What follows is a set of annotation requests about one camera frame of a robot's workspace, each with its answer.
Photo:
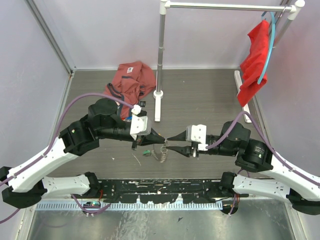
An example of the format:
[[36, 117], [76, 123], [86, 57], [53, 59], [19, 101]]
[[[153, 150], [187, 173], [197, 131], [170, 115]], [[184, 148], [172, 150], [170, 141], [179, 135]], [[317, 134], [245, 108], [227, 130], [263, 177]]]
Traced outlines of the green key tag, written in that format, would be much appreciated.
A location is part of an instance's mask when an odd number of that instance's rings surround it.
[[145, 150], [143, 152], [143, 156], [150, 156], [151, 155], [151, 151], [150, 150]]

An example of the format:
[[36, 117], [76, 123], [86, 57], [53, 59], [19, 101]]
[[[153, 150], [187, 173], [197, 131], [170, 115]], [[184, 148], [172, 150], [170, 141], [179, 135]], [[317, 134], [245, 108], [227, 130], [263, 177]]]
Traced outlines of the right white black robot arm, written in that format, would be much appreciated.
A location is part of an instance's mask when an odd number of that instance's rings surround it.
[[239, 122], [224, 123], [220, 135], [205, 134], [206, 126], [190, 125], [168, 141], [189, 142], [190, 146], [171, 146], [185, 157], [217, 155], [235, 157], [235, 165], [248, 173], [268, 179], [253, 179], [224, 172], [219, 191], [225, 197], [258, 195], [291, 204], [300, 213], [320, 213], [320, 178], [299, 169], [265, 142], [251, 138], [251, 131]]

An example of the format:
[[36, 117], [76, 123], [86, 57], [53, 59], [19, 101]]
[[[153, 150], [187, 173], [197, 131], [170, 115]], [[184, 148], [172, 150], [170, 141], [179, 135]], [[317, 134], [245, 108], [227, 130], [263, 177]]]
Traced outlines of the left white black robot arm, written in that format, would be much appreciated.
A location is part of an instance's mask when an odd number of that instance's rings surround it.
[[97, 197], [101, 184], [93, 172], [72, 177], [48, 175], [97, 149], [103, 139], [131, 142], [132, 149], [166, 141], [152, 129], [147, 113], [140, 106], [134, 106], [131, 121], [124, 121], [118, 115], [114, 100], [99, 99], [88, 107], [84, 117], [62, 130], [47, 148], [17, 167], [0, 169], [0, 181], [7, 185], [1, 192], [3, 202], [24, 209], [45, 198]]

